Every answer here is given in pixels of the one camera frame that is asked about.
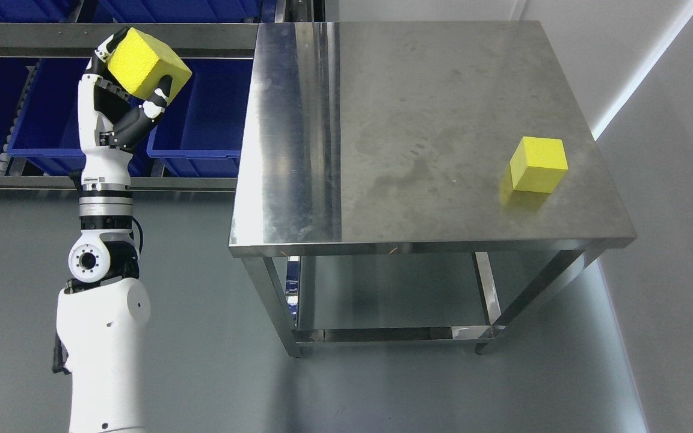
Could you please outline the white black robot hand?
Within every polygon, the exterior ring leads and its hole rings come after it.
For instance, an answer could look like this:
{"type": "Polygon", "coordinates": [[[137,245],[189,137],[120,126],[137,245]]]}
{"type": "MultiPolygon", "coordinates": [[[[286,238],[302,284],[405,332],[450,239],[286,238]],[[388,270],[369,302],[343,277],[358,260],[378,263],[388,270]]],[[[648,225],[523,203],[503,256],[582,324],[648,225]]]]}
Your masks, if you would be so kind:
{"type": "Polygon", "coordinates": [[[85,165],[72,175],[77,190],[128,189],[128,165],[137,145],[162,120],[170,102],[171,76],[163,76],[148,99],[131,106],[129,93],[109,71],[108,62],[129,31],[124,27],[106,38],[79,80],[79,144],[85,165]]]}

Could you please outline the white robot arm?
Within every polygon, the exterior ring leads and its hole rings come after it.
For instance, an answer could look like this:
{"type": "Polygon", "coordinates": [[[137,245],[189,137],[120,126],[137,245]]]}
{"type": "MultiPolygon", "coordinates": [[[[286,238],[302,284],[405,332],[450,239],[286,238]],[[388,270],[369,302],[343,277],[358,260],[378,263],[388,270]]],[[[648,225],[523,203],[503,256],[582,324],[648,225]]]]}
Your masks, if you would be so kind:
{"type": "Polygon", "coordinates": [[[72,378],[70,432],[144,432],[142,347],[151,303],[127,184],[72,178],[81,233],[58,294],[53,372],[72,378]]]}

